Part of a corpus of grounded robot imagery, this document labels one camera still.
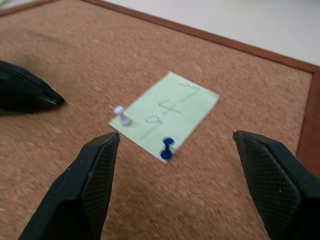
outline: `blue push pin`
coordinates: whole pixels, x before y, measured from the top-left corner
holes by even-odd
[[[167,137],[163,140],[163,143],[165,145],[165,149],[161,152],[160,156],[164,160],[169,160],[172,157],[172,152],[169,149],[169,145],[174,144],[175,141],[171,137]]]

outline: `wooden board edge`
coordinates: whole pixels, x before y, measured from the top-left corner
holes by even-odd
[[[320,72],[311,78],[296,156],[320,179]]]
[[[40,6],[42,4],[47,4],[53,1],[57,1],[57,0],[39,0],[39,1],[32,1],[32,2],[28,2],[26,4],[21,4],[21,5],[17,5],[5,10],[0,10],[0,17],[9,15],[9,14],[13,14],[22,10],[26,10],[26,9],[30,9],[33,7],[37,7]]]
[[[284,56],[272,51],[268,51],[259,47],[251,46],[236,40],[232,40],[223,36],[199,30],[190,26],[186,26],[177,22],[166,20],[157,16],[149,15],[140,11],[136,11],[127,7],[116,5],[104,0],[82,0],[91,4],[95,4],[122,14],[129,15],[141,20],[148,21],[153,24],[161,25],[176,31],[189,34],[207,41],[220,44],[229,48],[233,48],[248,54],[252,54],[279,64],[283,64],[295,69],[299,69],[308,73],[320,72],[320,66],[308,62],[300,61],[288,56]]]

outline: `black plastic part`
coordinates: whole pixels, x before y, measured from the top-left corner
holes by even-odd
[[[64,99],[47,83],[22,67],[0,60],[0,108],[35,113],[54,109]]]
[[[270,238],[320,239],[320,181],[279,141],[245,131],[233,139]]]
[[[119,141],[119,134],[112,132],[84,145],[53,182],[19,240],[99,240]]]

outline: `sticky note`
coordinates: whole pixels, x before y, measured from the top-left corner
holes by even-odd
[[[119,116],[109,124],[166,162],[160,156],[164,138],[172,138],[177,151],[218,100],[215,92],[169,72],[124,111],[132,124],[122,126]]]

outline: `cork surface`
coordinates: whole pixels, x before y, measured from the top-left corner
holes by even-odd
[[[220,95],[163,164],[121,136],[101,239],[267,240],[233,130],[296,152],[310,74],[83,1],[1,19],[0,56],[65,100],[39,114],[0,116],[0,239],[23,231],[53,180],[92,138],[168,71]]]

